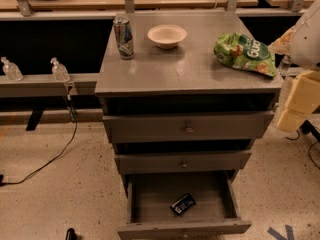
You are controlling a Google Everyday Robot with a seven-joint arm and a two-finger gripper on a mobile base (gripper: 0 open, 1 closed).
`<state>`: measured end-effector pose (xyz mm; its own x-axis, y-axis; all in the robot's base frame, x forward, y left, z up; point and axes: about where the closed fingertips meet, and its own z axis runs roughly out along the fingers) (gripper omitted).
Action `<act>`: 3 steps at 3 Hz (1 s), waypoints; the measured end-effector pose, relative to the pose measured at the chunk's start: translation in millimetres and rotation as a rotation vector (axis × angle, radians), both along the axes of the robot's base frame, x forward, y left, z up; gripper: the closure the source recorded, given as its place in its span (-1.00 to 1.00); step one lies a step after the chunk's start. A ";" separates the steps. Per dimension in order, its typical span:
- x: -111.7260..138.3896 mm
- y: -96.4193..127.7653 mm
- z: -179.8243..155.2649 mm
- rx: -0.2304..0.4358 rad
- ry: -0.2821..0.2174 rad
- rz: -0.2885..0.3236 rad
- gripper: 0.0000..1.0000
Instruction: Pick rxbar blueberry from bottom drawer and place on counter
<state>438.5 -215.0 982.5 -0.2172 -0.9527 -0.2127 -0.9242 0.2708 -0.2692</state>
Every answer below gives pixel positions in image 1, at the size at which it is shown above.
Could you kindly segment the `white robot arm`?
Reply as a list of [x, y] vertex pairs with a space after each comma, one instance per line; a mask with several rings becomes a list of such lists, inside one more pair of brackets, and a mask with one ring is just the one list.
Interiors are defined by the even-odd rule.
[[276, 124], [282, 131], [294, 132], [320, 106], [320, 0], [315, 0], [268, 49], [289, 56], [293, 64], [304, 69], [293, 79]]

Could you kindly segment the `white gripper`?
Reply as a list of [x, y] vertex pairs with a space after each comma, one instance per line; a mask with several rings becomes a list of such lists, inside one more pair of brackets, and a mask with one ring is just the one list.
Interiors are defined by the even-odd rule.
[[292, 81], [276, 127], [285, 132], [294, 132], [319, 106], [320, 73], [310, 70], [302, 72]]

